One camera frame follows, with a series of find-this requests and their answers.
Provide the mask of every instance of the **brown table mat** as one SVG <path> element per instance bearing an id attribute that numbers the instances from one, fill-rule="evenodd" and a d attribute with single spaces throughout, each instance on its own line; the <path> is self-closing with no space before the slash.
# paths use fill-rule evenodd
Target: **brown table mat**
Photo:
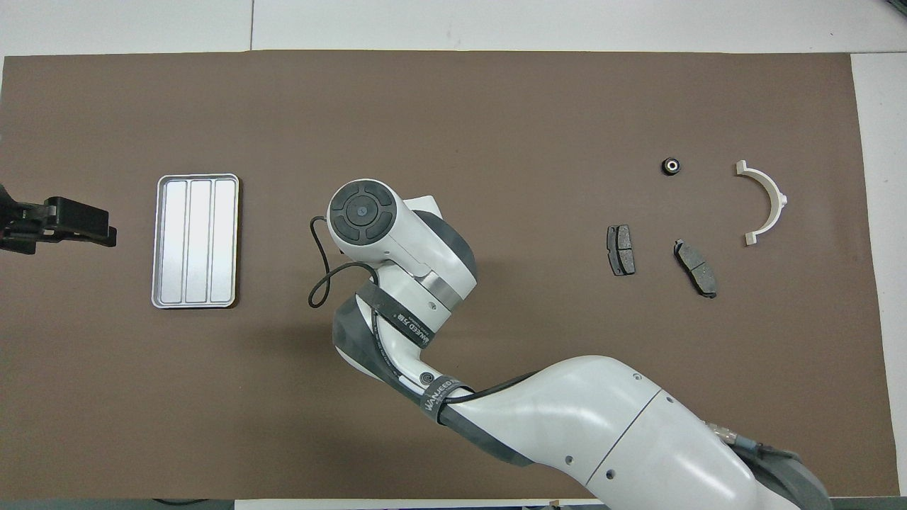
<path id="1" fill-rule="evenodd" d="M 432 426 L 335 352 L 332 310 L 364 275 L 309 309 L 307 220 L 359 177 L 433 194 L 473 247 L 479 285 L 424 354 L 443 372 L 480 388 L 613 356 L 798 451 L 834 495 L 897 493 L 848 55 L 35 56 L 7 57 L 3 84 L 0 181 L 119 229 L 113 249 L 0 252 L 3 498 L 587 497 Z M 768 199 L 740 159 L 790 199 L 752 247 Z M 243 181 L 234 309 L 151 305 L 155 184 L 193 172 Z M 619 223 L 623 278 L 605 251 Z"/>

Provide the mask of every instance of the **white plastic part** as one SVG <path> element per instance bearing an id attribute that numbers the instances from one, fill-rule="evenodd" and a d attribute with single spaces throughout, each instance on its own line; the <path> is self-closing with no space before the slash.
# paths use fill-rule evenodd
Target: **white plastic part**
<path id="1" fill-rule="evenodd" d="M 398 216 L 390 233 L 397 228 L 409 231 L 396 232 L 396 239 L 369 247 L 338 245 L 354 259 L 383 261 L 378 268 L 382 289 L 430 328 L 440 328 L 449 318 L 449 310 L 437 306 L 434 296 L 413 279 L 409 268 L 401 267 L 395 254 L 405 253 L 411 257 L 407 261 L 440 260 L 444 265 L 446 246 L 433 232 L 426 233 L 417 217 L 413 221 L 406 215 L 413 214 L 409 204 L 397 204 L 402 219 Z M 374 250 L 390 254 L 369 254 Z M 429 270 L 438 270 L 432 263 Z M 371 325 L 371 308 L 359 297 L 356 303 L 362 319 Z M 426 387 L 420 378 L 424 372 L 435 378 L 441 375 L 419 358 L 419 347 L 383 318 L 377 318 L 377 328 L 384 351 L 403 374 L 403 385 L 419 393 Z M 344 359 L 367 373 L 351 358 Z M 469 393 L 457 388 L 452 396 Z M 615 510 L 796 509 L 757 482 L 693 413 L 613 358 L 567 359 L 511 387 L 450 407 L 530 460 L 573 477 Z"/>
<path id="2" fill-rule="evenodd" d="M 586 488 L 615 510 L 797 508 L 757 482 L 708 426 L 664 391 L 624 433 Z"/>
<path id="3" fill-rule="evenodd" d="M 436 277 L 444 282 L 443 287 L 449 287 L 459 297 L 459 301 L 475 288 L 475 277 L 463 265 L 463 262 L 442 240 L 435 235 L 416 214 L 408 207 L 406 201 L 400 198 L 396 191 L 380 181 L 375 181 L 385 186 L 396 203 L 396 217 L 390 231 L 380 240 L 359 246 L 341 240 L 334 232 L 331 222 L 327 222 L 328 230 L 334 243 L 350 258 L 362 262 L 380 264 L 392 260 L 414 277 Z M 414 199 L 421 210 L 423 207 L 430 210 L 437 204 L 434 198 L 421 197 Z"/>
<path id="4" fill-rule="evenodd" d="M 737 175 L 751 177 L 759 182 L 759 184 L 762 184 L 762 187 L 764 187 L 768 193 L 769 200 L 772 202 L 766 224 L 759 228 L 759 230 L 753 230 L 752 232 L 744 234 L 746 245 L 749 246 L 751 244 L 756 244 L 756 236 L 768 232 L 775 226 L 775 223 L 778 222 L 778 218 L 781 217 L 781 210 L 787 205 L 787 197 L 778 189 L 778 185 L 775 184 L 775 181 L 772 181 L 771 177 L 755 168 L 747 168 L 746 160 L 740 160 L 736 163 L 736 172 Z"/>
<path id="5" fill-rule="evenodd" d="M 438 202 L 434 201 L 432 195 L 425 195 L 424 197 L 418 197 L 414 199 L 406 199 L 403 201 L 406 204 L 406 207 L 410 208 L 412 211 L 427 211 L 431 212 L 433 215 L 438 218 L 444 219 L 444 216 L 441 215 L 441 210 L 438 208 Z"/>
<path id="6" fill-rule="evenodd" d="M 450 407 L 533 462 L 585 484 L 656 393 L 616 359 L 582 356 Z"/>

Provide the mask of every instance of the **silver tray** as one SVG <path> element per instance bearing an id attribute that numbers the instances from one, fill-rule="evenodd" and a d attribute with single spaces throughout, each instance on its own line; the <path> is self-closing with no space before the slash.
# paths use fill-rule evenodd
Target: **silver tray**
<path id="1" fill-rule="evenodd" d="M 239 178 L 165 175 L 158 181 L 151 303 L 226 308 L 236 298 Z"/>

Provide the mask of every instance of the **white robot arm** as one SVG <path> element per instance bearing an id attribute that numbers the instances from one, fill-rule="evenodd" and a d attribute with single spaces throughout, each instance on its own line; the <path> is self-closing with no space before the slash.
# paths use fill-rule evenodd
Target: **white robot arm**
<path id="1" fill-rule="evenodd" d="M 465 240 L 432 197 L 405 201 L 369 179 L 341 187 L 326 220 L 373 275 L 336 311 L 337 351 L 489 454 L 554 467 L 612 510 L 831 508 L 793 454 L 734 445 L 733 433 L 616 359 L 567 359 L 480 392 L 429 367 L 422 349 L 476 284 Z"/>

